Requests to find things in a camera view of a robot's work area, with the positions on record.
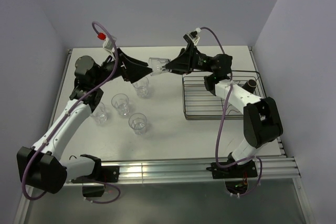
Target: transparent cup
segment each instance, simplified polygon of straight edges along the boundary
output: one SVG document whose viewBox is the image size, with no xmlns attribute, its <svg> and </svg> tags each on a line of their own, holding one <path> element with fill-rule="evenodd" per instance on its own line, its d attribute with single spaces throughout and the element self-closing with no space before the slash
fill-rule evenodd
<svg viewBox="0 0 336 224">
<path fill-rule="evenodd" d="M 136 113 L 131 115 L 128 124 L 136 135 L 143 135 L 146 133 L 147 118 L 144 114 Z"/>
<path fill-rule="evenodd" d="M 170 62 L 170 59 L 164 58 L 149 58 L 148 65 L 153 70 L 151 76 L 157 76 L 158 74 L 168 73 L 169 69 L 166 69 L 166 64 Z"/>
<path fill-rule="evenodd" d="M 90 115 L 97 123 L 104 123 L 107 121 L 108 116 L 105 109 L 105 105 L 100 102 L 95 111 Z"/>
<path fill-rule="evenodd" d="M 139 96 L 139 97 L 145 97 L 148 95 L 148 83 L 149 83 L 149 80 L 147 79 L 147 77 L 144 77 L 142 79 L 140 79 L 139 81 L 133 83 L 133 87 L 135 88 L 136 90 L 136 94 Z"/>
<path fill-rule="evenodd" d="M 130 112 L 129 99 L 125 94 L 116 94 L 111 103 L 120 115 L 127 115 Z"/>
</svg>

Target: black wire rack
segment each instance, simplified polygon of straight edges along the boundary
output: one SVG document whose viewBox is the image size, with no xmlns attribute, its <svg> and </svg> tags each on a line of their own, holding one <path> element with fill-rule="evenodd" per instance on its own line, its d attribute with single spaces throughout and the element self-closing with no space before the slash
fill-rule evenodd
<svg viewBox="0 0 336 224">
<path fill-rule="evenodd" d="M 255 95 L 265 98 L 266 92 L 261 75 L 257 71 L 233 70 L 233 81 L 239 86 L 253 79 L 257 82 Z M 208 72 L 192 72 L 182 76 L 183 112 L 187 120 L 220 120 L 225 100 L 212 95 L 205 89 L 204 76 Z M 226 110 L 226 119 L 242 119 L 243 115 L 231 104 Z"/>
</svg>

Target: gray wall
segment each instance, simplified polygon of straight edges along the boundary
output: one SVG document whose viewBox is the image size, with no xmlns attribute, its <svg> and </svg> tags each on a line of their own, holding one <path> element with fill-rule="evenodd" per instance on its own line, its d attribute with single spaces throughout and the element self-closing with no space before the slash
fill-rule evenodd
<svg viewBox="0 0 336 224">
<path fill-rule="evenodd" d="M 178 46 L 197 26 L 215 29 L 225 45 L 254 45 L 276 0 L 39 0 L 68 47 L 98 47 L 98 20 L 119 46 Z M 215 45 L 210 35 L 201 45 Z"/>
<path fill-rule="evenodd" d="M 319 223 L 335 223 L 336 0 L 278 0 L 255 46 Z"/>
<path fill-rule="evenodd" d="M 65 56 L 36 0 L 0 0 L 0 223 L 14 219 L 22 194 L 16 153 L 46 131 Z"/>
</svg>

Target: white table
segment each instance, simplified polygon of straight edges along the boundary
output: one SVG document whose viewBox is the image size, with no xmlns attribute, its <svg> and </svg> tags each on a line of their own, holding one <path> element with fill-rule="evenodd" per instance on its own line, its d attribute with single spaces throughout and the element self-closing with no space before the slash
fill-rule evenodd
<svg viewBox="0 0 336 224">
<path fill-rule="evenodd" d="M 122 50 L 135 59 L 148 61 L 150 57 L 177 57 L 182 47 L 128 47 Z M 200 52 L 209 56 L 220 53 L 219 47 L 198 47 Z M 232 69 L 255 70 L 247 46 L 225 46 L 227 54 L 234 57 Z M 75 62 L 90 55 L 101 64 L 108 53 L 102 48 L 75 48 L 59 97 L 55 118 L 64 109 L 74 88 Z M 70 155 L 90 154 L 103 161 L 136 161 L 155 159 L 207 158 L 215 155 L 215 142 L 219 121 L 187 121 L 183 114 L 182 77 L 165 73 L 148 76 L 151 93 L 148 98 L 139 98 L 133 86 L 122 78 L 106 83 L 102 90 L 102 102 L 106 105 L 109 119 L 98 125 L 88 118 L 67 145 L 62 159 Z M 111 105 L 111 98 L 125 93 L 130 98 L 132 110 L 129 115 L 119 116 Z M 138 136 L 128 125 L 133 113 L 146 115 L 149 128 L 145 135 Z M 224 123 L 219 155 L 226 157 L 243 139 L 243 121 L 228 120 Z M 261 156 L 281 155 L 277 141 L 264 146 Z"/>
</svg>

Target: clear glass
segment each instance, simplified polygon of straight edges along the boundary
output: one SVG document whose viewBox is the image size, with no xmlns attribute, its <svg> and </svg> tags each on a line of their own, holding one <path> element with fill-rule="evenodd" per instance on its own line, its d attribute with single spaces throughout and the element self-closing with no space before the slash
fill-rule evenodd
<svg viewBox="0 0 336 224">
<path fill-rule="evenodd" d="M 136 113 L 131 115 L 128 124 L 134 130 L 136 135 L 143 135 L 146 133 L 147 118 L 144 114 Z"/>
<path fill-rule="evenodd" d="M 120 115 L 127 115 L 130 112 L 129 99 L 125 94 L 116 94 L 111 103 Z"/>
<path fill-rule="evenodd" d="M 133 83 L 133 87 L 135 88 L 136 90 L 136 94 L 139 96 L 139 97 L 145 97 L 148 95 L 148 83 L 149 83 L 149 80 L 147 79 L 147 77 L 144 77 L 142 78 L 141 80 Z"/>
<path fill-rule="evenodd" d="M 167 73 L 170 72 L 170 70 L 166 69 L 166 64 L 170 62 L 170 59 L 164 59 L 164 58 L 149 58 L 148 65 L 151 69 L 153 69 L 153 72 L 151 72 L 151 76 L 156 76 L 161 73 Z"/>
<path fill-rule="evenodd" d="M 107 121 L 108 116 L 105 109 L 105 105 L 100 102 L 95 111 L 90 115 L 97 123 L 104 123 Z"/>
</svg>

